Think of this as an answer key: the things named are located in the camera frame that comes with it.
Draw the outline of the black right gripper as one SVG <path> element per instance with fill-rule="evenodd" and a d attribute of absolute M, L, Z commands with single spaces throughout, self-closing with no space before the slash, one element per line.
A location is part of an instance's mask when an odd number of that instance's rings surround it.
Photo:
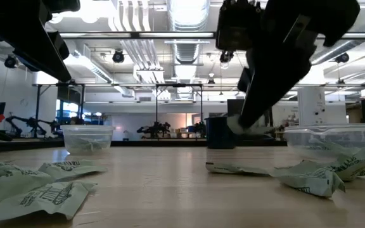
<path fill-rule="evenodd" d="M 277 45 L 286 44 L 314 52 L 318 35 L 323 46 L 334 46 L 355 24 L 360 13 L 357 0 L 249 0 L 251 22 L 265 39 Z M 250 60 L 243 68 L 238 90 L 245 99 L 264 109 L 275 105 L 309 72 L 309 60 Z"/>

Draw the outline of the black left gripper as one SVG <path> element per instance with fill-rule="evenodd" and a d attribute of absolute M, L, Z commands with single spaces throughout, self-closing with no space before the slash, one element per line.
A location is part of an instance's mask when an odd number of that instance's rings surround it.
<path fill-rule="evenodd" d="M 52 14 L 42 0 L 0 0 L 0 41 L 31 71 L 42 71 L 60 82 L 71 80 L 64 64 L 68 46 L 60 33 L 45 32 Z"/>

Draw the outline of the small pale green packet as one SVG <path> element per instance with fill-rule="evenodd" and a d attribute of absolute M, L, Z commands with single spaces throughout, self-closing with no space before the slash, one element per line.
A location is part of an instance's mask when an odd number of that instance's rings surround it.
<path fill-rule="evenodd" d="M 85 139 L 77 139 L 72 144 L 72 148 L 77 151 L 83 151 L 83 152 L 92 152 L 94 151 L 95 147 L 94 141 L 88 141 Z"/>
<path fill-rule="evenodd" d="M 332 142 L 324 142 L 317 139 L 312 139 L 309 141 L 308 148 L 315 149 L 315 150 L 322 150 L 322 151 L 329 151 L 336 148 L 337 145 Z"/>
<path fill-rule="evenodd" d="M 101 151 L 108 149 L 111 145 L 111 141 L 94 140 L 91 141 L 90 144 L 91 144 L 91 151 Z"/>

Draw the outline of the long green printed packet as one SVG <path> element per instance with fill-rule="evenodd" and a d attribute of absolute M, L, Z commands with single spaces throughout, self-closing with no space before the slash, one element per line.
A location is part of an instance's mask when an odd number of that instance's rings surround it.
<path fill-rule="evenodd" d="M 343 181 L 350 182 L 365 168 L 365 147 L 354 155 L 336 154 L 337 159 L 334 162 L 325 165 L 325 168 L 335 172 Z"/>

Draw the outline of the puffy pale green packet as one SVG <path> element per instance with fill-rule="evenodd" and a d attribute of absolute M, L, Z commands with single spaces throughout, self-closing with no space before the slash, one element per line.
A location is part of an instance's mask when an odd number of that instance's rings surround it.
<path fill-rule="evenodd" d="M 0 162 L 0 201 L 53 182 L 54 178 L 45 172 Z"/>

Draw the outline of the white pillar panel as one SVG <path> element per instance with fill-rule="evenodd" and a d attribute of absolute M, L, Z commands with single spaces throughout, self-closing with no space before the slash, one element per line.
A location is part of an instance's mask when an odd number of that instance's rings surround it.
<path fill-rule="evenodd" d="M 298 90 L 299 125 L 321 125 L 326 122 L 323 87 L 301 87 Z"/>

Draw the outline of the black cylindrical cup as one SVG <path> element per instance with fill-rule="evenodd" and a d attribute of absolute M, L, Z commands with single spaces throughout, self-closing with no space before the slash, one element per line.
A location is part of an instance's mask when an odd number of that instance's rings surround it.
<path fill-rule="evenodd" d="M 206 119 L 207 148 L 234 149 L 236 135 L 227 125 L 227 117 L 209 117 Z"/>

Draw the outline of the black background robot arms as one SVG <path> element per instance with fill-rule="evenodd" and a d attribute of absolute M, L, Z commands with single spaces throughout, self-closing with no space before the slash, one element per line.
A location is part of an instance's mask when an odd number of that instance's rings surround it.
<path fill-rule="evenodd" d="M 202 121 L 186 127 L 187 138 L 206 138 L 206 126 Z"/>
<path fill-rule="evenodd" d="M 13 121 L 14 120 L 19 120 L 21 122 L 24 122 L 27 127 L 31 127 L 31 133 L 33 133 L 34 137 L 37 137 L 38 135 L 43 135 L 44 137 L 46 137 L 47 131 L 44 130 L 41 126 L 40 126 L 40 122 L 44 123 L 44 124 L 48 124 L 51 130 L 52 134 L 58 134 L 57 130 L 60 126 L 60 124 L 58 122 L 56 122 L 55 120 L 53 120 L 52 122 L 48 122 L 45 120 L 39 120 L 33 117 L 30 118 L 22 118 L 22 117 L 17 117 L 17 116 L 10 116 L 8 118 L 5 118 L 5 121 L 8 122 L 11 125 L 11 128 L 13 129 L 13 135 L 16 138 L 21 138 L 22 136 L 22 132 L 23 130 L 21 128 L 19 128 Z"/>
<path fill-rule="evenodd" d="M 154 122 L 153 126 L 140 127 L 137 133 L 150 134 L 150 138 L 159 138 L 158 134 L 161 133 L 164 137 L 166 133 L 170 132 L 169 128 L 170 124 L 168 122 Z"/>

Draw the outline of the small round clear plastic container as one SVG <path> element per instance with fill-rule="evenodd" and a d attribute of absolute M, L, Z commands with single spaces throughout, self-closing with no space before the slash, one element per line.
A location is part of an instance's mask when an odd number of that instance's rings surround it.
<path fill-rule="evenodd" d="M 72 148 L 72 144 L 77 139 L 88 141 L 100 140 L 111 141 L 113 136 L 113 127 L 107 125 L 62 125 L 63 140 L 66 150 L 70 154 L 93 154 L 101 151 L 83 152 Z"/>

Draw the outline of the large clear plastic container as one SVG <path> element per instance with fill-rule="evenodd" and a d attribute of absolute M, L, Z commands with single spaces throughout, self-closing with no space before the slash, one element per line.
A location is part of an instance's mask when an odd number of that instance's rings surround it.
<path fill-rule="evenodd" d="M 363 148 L 365 147 L 365 123 L 287 127 L 284 131 L 284 138 L 290 151 L 301 159 L 332 162 L 337 159 L 334 152 L 309 149 L 309 141 L 317 139 L 348 148 Z"/>

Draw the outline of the black background rig frame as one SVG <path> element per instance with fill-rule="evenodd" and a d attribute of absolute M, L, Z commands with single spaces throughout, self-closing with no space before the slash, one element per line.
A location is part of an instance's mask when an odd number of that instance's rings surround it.
<path fill-rule="evenodd" d="M 50 87 L 81 87 L 80 93 L 80 106 L 78 111 L 78 118 L 82 118 L 82 113 L 84 111 L 84 96 L 86 91 L 86 84 L 78 84 L 75 82 L 58 82 L 55 84 L 32 84 L 32 86 L 37 87 L 37 99 L 36 99 L 36 108 L 35 108 L 35 120 L 39 120 L 39 106 L 41 95 L 46 92 Z"/>
<path fill-rule="evenodd" d="M 188 95 L 191 95 L 191 99 L 181 100 L 180 98 L 171 99 L 159 102 L 158 97 L 161 95 L 166 89 L 173 88 L 176 90 L 184 89 L 184 88 L 191 88 L 191 94 L 187 92 Z M 204 123 L 203 117 L 203 88 L 204 84 L 187 84 L 187 83 L 172 83 L 172 84 L 155 84 L 155 121 L 159 122 L 158 120 L 158 104 L 165 105 L 165 109 L 167 111 L 171 111 L 172 113 L 188 113 L 189 111 L 193 112 L 193 108 L 198 105 L 198 101 L 196 97 L 200 97 L 200 122 Z"/>

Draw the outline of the silver ceiling air duct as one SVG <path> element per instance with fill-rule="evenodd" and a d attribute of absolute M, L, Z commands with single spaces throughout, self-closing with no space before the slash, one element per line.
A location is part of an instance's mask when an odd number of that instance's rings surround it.
<path fill-rule="evenodd" d="M 169 30 L 173 32 L 201 32 L 207 25 L 210 0 L 167 0 Z M 181 64 L 198 59 L 199 44 L 174 44 L 174 56 Z"/>

